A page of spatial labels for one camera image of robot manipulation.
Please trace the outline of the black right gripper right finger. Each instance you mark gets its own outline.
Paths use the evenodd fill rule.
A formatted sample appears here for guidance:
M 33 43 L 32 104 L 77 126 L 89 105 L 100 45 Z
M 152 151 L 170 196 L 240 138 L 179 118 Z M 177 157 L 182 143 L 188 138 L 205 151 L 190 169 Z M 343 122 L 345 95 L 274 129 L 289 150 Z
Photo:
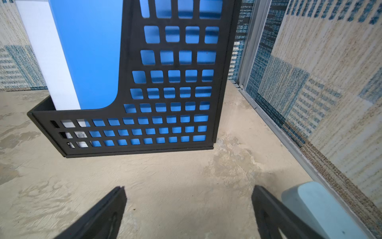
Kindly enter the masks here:
M 255 185 L 251 200 L 262 239 L 322 238 L 263 186 Z

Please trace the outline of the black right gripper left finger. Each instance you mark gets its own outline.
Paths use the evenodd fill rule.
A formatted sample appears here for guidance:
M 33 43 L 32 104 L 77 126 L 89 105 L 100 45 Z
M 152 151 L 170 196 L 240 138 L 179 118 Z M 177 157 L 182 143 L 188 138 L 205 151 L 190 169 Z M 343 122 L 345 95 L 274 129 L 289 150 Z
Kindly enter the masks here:
M 127 197 L 124 187 L 115 187 L 57 239 L 116 239 Z

